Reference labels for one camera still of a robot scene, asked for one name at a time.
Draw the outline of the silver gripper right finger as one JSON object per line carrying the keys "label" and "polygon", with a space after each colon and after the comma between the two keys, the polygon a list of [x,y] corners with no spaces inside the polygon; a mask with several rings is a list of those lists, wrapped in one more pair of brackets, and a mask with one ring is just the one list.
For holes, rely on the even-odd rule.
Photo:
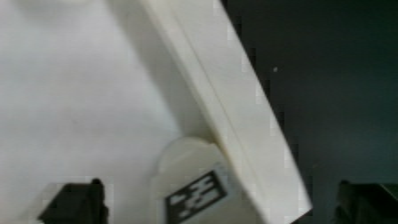
{"label": "silver gripper right finger", "polygon": [[337,185],[333,224],[398,224],[398,183]]}

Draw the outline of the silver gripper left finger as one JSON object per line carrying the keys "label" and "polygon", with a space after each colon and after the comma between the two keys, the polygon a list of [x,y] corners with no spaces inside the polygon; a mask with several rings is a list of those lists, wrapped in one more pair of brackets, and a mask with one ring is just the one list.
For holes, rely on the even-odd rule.
{"label": "silver gripper left finger", "polygon": [[37,220],[42,224],[108,224],[104,185],[97,178],[61,186]]}

